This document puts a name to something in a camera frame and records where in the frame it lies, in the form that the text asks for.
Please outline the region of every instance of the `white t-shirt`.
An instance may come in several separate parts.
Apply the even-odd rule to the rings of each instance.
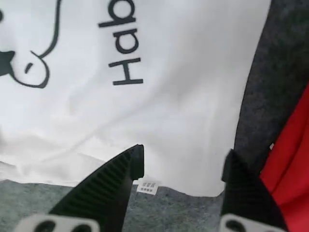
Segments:
[[[270,0],[0,0],[0,179],[145,175],[217,196]]]

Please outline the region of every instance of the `clothing tag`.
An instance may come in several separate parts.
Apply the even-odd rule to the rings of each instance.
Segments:
[[[158,188],[159,185],[157,182],[144,180],[137,186],[136,192],[143,192],[151,195],[156,195]]]

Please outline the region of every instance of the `cartoon drawing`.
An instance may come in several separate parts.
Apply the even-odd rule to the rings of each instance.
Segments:
[[[54,35],[52,38],[52,41],[49,45],[49,47],[41,54],[38,55],[33,51],[30,51],[34,56],[36,56],[41,63],[44,65],[45,67],[45,78],[44,80],[39,84],[39,85],[30,85],[27,83],[24,83],[22,81],[20,81],[14,74],[14,70],[11,66],[11,61],[15,55],[15,51],[8,51],[8,52],[2,52],[0,51],[0,76],[9,74],[13,80],[15,80],[17,83],[26,86],[26,87],[31,87],[31,88],[45,88],[48,84],[49,81],[49,77],[50,77],[50,71],[49,71],[49,67],[46,64],[46,62],[43,60],[43,58],[45,58],[47,55],[49,55],[53,49],[55,48],[57,41],[58,41],[58,37],[59,37],[59,18],[60,18],[60,5],[61,5],[61,1],[62,0],[57,0],[56,2],[56,15],[55,15],[55,23],[54,23]],[[0,10],[0,22],[2,20],[4,20],[5,15],[3,14],[3,12]],[[28,63],[28,65],[25,68],[25,73],[27,74],[29,72],[29,70],[31,69],[31,67],[33,66],[33,63]]]

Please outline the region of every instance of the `gray felt surface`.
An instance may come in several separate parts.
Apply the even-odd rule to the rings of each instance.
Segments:
[[[309,1],[273,0],[256,51],[240,113],[235,150],[259,171],[309,77]],[[68,187],[0,183],[0,232],[46,213]],[[222,195],[195,198],[168,188],[156,196],[133,188],[125,232],[215,232]]]

